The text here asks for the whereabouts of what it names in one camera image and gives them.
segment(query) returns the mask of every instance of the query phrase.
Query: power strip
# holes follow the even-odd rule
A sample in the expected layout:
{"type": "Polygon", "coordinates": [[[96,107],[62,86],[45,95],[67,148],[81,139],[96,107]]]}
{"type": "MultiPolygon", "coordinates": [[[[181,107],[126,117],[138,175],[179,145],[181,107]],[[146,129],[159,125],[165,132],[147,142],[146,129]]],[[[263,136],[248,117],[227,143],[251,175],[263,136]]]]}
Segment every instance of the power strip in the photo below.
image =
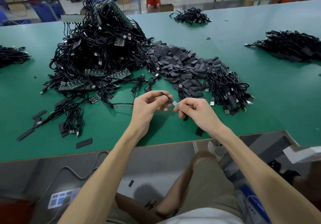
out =
{"type": "Polygon", "coordinates": [[[49,200],[48,209],[62,206],[64,199],[66,197],[70,197],[70,201],[66,203],[66,204],[70,204],[73,201],[73,199],[76,197],[76,195],[79,193],[79,191],[80,191],[80,188],[75,188],[75,189],[70,189],[70,190],[52,194],[49,200]]]}

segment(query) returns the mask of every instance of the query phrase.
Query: person's left hand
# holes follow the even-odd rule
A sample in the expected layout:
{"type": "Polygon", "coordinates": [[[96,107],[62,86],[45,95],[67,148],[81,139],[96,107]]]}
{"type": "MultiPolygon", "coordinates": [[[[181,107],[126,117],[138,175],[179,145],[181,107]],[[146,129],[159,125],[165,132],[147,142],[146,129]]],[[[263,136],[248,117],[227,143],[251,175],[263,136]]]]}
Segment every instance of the person's left hand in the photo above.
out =
{"type": "Polygon", "coordinates": [[[132,120],[130,121],[129,128],[134,129],[139,134],[139,139],[147,134],[154,112],[156,110],[166,112],[168,108],[165,106],[171,106],[171,103],[167,102],[168,98],[166,96],[160,96],[161,92],[169,98],[173,98],[167,91],[153,90],[134,100],[132,120]]]}

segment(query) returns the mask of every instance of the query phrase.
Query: khaki shorts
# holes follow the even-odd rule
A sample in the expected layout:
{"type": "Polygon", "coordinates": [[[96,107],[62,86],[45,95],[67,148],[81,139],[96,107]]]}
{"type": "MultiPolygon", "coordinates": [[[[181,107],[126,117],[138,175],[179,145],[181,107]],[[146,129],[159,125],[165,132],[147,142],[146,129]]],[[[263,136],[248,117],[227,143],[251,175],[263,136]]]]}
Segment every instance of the khaki shorts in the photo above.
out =
{"type": "MultiPolygon", "coordinates": [[[[194,167],[191,181],[176,216],[206,207],[224,210],[243,219],[234,186],[213,158],[206,158],[194,167]]],[[[115,206],[110,209],[107,222],[138,224],[129,214],[115,206]]]]}

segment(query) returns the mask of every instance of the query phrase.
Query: green tabletop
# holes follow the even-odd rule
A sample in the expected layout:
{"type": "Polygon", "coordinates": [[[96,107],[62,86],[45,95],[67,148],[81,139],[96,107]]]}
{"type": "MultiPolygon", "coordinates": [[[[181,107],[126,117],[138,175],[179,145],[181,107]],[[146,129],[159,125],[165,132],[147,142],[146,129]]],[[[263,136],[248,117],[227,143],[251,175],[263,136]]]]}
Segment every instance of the green tabletop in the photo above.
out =
{"type": "MultiPolygon", "coordinates": [[[[263,39],[265,31],[292,29],[318,36],[315,22],[320,1],[298,2],[261,7],[232,8],[206,11],[213,20],[206,26],[189,27],[176,23],[168,13],[131,15],[142,27],[146,36],[186,47],[204,58],[214,56],[230,65],[243,81],[250,84],[255,96],[247,113],[225,115],[221,106],[213,109],[220,119],[237,135],[287,130],[302,146],[320,145],[320,87],[321,69],[318,64],[299,64],[277,60],[257,49],[244,47],[263,39]],[[309,13],[298,17],[298,13],[309,13]]],[[[54,90],[43,95],[42,84],[52,70],[48,64],[57,44],[62,41],[62,22],[27,24],[0,28],[0,44],[26,46],[32,60],[0,70],[1,117],[0,161],[50,157],[74,153],[112,149],[128,126],[131,109],[119,105],[110,109],[101,101],[83,105],[85,127],[81,137],[68,135],[61,138],[58,124],[64,116],[50,121],[20,142],[16,138],[32,127],[31,117],[46,109],[47,114],[63,96],[54,90]],[[91,145],[76,149],[77,142],[93,138],[91,145]]],[[[136,72],[138,76],[146,70],[136,72]]],[[[113,103],[127,103],[133,99],[132,84],[123,85],[112,99],[113,103]]],[[[163,89],[174,95],[177,91],[165,80],[159,80],[153,90],[163,89]]],[[[148,134],[139,146],[206,139],[195,135],[197,126],[189,119],[182,121],[177,114],[156,112],[148,134]]]]}

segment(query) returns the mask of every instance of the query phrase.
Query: blue package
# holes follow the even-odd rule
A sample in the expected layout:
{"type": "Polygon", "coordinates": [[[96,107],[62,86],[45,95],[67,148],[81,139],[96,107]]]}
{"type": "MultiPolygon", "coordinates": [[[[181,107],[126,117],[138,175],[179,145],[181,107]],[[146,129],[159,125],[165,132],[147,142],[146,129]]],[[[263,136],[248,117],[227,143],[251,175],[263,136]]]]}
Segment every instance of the blue package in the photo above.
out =
{"type": "Polygon", "coordinates": [[[271,222],[270,218],[268,217],[259,198],[255,195],[255,193],[247,185],[243,185],[242,187],[240,187],[240,190],[245,195],[247,200],[254,206],[254,208],[257,210],[257,212],[262,216],[262,218],[267,223],[270,223],[271,222]]]}

